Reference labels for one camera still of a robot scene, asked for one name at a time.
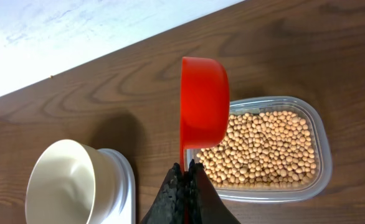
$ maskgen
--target white base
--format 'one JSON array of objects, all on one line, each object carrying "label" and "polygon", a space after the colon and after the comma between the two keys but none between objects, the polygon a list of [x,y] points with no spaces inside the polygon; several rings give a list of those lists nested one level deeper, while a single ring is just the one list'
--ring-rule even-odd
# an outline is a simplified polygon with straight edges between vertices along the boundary
[{"label": "white base", "polygon": [[99,149],[98,151],[108,156],[114,162],[116,173],[124,174],[123,177],[117,177],[120,179],[121,186],[119,192],[116,192],[116,194],[122,194],[123,196],[118,198],[118,200],[115,199],[115,204],[109,216],[104,219],[102,224],[136,223],[135,180],[130,163],[120,152],[116,150]]}]

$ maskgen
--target clear plastic tray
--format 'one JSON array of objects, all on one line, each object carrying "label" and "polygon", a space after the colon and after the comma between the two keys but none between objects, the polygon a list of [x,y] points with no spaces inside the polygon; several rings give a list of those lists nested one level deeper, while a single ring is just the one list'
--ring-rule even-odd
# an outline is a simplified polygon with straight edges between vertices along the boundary
[{"label": "clear plastic tray", "polygon": [[[216,187],[221,199],[255,202],[255,203],[283,203],[297,202],[314,197],[328,184],[332,175],[332,159],[328,140],[322,120],[315,109],[308,103],[290,96],[268,96],[249,98],[230,103],[230,114],[252,113],[268,111],[292,111],[299,117],[305,118],[311,133],[312,146],[315,150],[317,164],[315,178],[308,185],[296,189],[245,189]],[[200,149],[186,151],[185,167],[187,170],[192,159],[199,162],[196,154]]]}]

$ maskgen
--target red plastic object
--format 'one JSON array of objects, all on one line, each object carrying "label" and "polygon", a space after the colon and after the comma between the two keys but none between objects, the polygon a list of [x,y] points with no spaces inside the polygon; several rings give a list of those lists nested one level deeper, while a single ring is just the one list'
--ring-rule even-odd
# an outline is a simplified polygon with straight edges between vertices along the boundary
[{"label": "red plastic object", "polygon": [[184,150],[213,147],[227,131],[229,115],[227,73],[209,58],[183,57],[180,101],[180,167]]}]

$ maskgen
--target cream-colored cup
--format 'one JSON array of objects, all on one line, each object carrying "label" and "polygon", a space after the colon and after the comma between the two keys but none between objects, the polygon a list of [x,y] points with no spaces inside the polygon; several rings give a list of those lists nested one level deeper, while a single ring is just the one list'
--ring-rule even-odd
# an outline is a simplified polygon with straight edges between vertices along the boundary
[{"label": "cream-colored cup", "polygon": [[99,224],[119,186],[109,157],[73,140],[48,147],[33,168],[26,192],[27,224]]}]

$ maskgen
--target wood grain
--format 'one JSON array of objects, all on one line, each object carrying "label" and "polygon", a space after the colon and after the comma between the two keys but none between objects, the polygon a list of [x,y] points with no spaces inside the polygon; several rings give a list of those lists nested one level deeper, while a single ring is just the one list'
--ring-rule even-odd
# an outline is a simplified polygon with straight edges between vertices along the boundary
[{"label": "wood grain", "polygon": [[295,96],[325,124],[327,188],[297,203],[225,202],[242,223],[365,223],[365,0],[243,2],[1,97],[0,223],[26,222],[34,163],[65,138],[128,158],[141,220],[178,161],[186,55],[220,61],[231,100]]}]

